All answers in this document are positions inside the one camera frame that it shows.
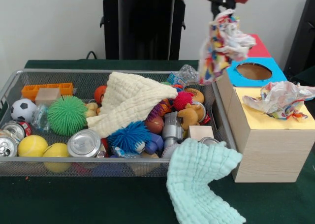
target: blue lid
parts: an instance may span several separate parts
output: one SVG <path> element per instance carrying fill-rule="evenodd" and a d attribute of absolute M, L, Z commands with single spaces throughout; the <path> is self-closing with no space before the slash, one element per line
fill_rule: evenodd
<path fill-rule="evenodd" d="M 272 75 L 269 79 L 265 80 L 251 80 L 245 78 L 237 69 L 240 64 L 244 63 L 254 63 L 262 65 L 265 68 L 269 69 L 272 72 Z M 270 82 L 287 81 L 282 70 L 279 68 L 273 58 L 247 58 L 246 60 L 241 62 L 233 61 L 231 67 L 229 67 L 226 72 L 228 73 L 231 84 L 235 87 L 263 87 Z"/>

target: metal basket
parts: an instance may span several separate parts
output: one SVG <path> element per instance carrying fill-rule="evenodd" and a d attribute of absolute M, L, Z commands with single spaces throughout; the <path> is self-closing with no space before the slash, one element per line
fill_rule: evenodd
<path fill-rule="evenodd" d="M 106 84 L 111 70 L 51 70 L 51 69 L 23 69 L 11 75 L 0 92 L 2 108 L 0 111 L 0 126 L 11 120 L 10 106 L 21 98 L 21 90 L 25 85 L 55 84 L 72 82 L 77 89 L 76 96 L 83 101 L 94 97 L 94 90 Z M 121 71 L 142 75 L 162 82 L 166 81 L 169 71 Z M 215 139 L 226 141 L 228 147 L 235 149 L 234 139 L 223 109 L 222 101 L 216 84 L 211 86 L 192 86 L 199 89 L 205 96 L 204 105 L 211 115 L 214 102 L 218 106 L 220 125 L 215 125 L 213 117 L 209 125 L 212 126 Z M 43 136 L 49 145 L 62 142 L 67 143 L 69 137 L 56 134 L 40 134 L 33 130 L 33 134 Z M 54 173 L 46 169 L 45 162 L 55 162 L 58 166 L 71 163 L 71 167 L 63 173 Z M 0 176 L 166 176 L 169 159 L 123 159 L 123 158 L 22 158 L 1 157 Z"/>

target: soda can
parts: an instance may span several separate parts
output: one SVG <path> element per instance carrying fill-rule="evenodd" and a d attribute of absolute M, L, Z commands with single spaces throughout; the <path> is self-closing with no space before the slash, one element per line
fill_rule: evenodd
<path fill-rule="evenodd" d="M 9 121 L 5 123 L 1 129 L 9 131 L 11 137 L 13 137 L 17 143 L 20 143 L 22 139 L 32 134 L 30 125 L 24 121 Z"/>
<path fill-rule="evenodd" d="M 15 140 L 10 135 L 0 131 L 0 157 L 15 157 L 17 152 L 18 145 Z"/>
<path fill-rule="evenodd" d="M 103 158 L 105 155 L 100 137 L 90 129 L 84 129 L 74 134 L 69 139 L 67 148 L 72 157 Z"/>
<path fill-rule="evenodd" d="M 205 145 L 215 145 L 215 144 L 219 144 L 219 142 L 211 137 L 204 137 L 200 140 L 200 143 L 203 143 Z"/>

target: yellow top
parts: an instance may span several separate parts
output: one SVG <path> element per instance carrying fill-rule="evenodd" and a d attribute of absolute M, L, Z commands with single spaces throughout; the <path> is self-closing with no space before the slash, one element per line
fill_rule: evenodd
<path fill-rule="evenodd" d="M 260 97 L 260 88 L 234 88 L 242 103 L 248 124 L 251 129 L 314 129 L 315 120 L 307 110 L 306 106 L 301 107 L 301 112 L 308 115 L 306 119 L 296 119 L 290 117 L 288 120 L 280 120 L 269 117 L 261 111 L 250 108 L 243 103 L 243 96 Z"/>

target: orange ball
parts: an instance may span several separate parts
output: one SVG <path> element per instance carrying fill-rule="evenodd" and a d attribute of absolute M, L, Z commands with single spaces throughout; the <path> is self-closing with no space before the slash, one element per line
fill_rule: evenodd
<path fill-rule="evenodd" d="M 98 104 L 101 104 L 106 92 L 106 85 L 99 86 L 94 92 L 94 99 Z"/>
<path fill-rule="evenodd" d="M 160 134 L 164 127 L 164 121 L 162 117 L 156 116 L 152 120 L 146 119 L 144 125 L 151 133 Z"/>

